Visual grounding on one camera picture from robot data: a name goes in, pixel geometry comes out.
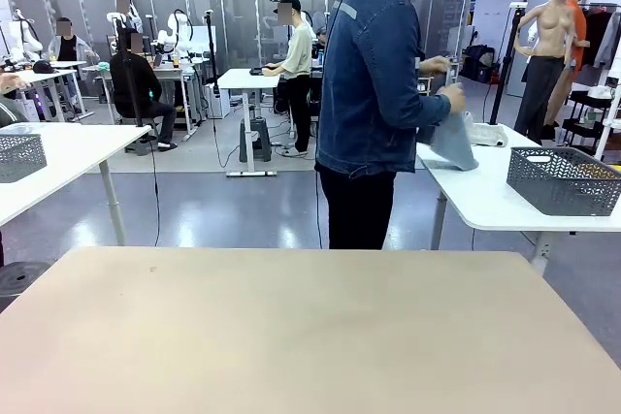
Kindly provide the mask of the person's left hand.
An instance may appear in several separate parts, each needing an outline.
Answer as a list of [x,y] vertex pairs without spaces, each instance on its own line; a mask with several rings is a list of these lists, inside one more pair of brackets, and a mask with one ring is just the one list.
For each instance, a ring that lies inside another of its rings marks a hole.
[[426,74],[429,75],[437,75],[437,74],[446,74],[451,67],[451,61],[449,58],[444,56],[435,56],[427,59],[424,62]]

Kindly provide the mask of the person's right hand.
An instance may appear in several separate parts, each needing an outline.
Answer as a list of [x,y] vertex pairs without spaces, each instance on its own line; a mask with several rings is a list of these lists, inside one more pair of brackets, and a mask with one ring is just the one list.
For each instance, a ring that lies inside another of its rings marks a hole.
[[466,110],[466,96],[460,82],[441,87],[437,94],[448,99],[451,113],[458,113]]

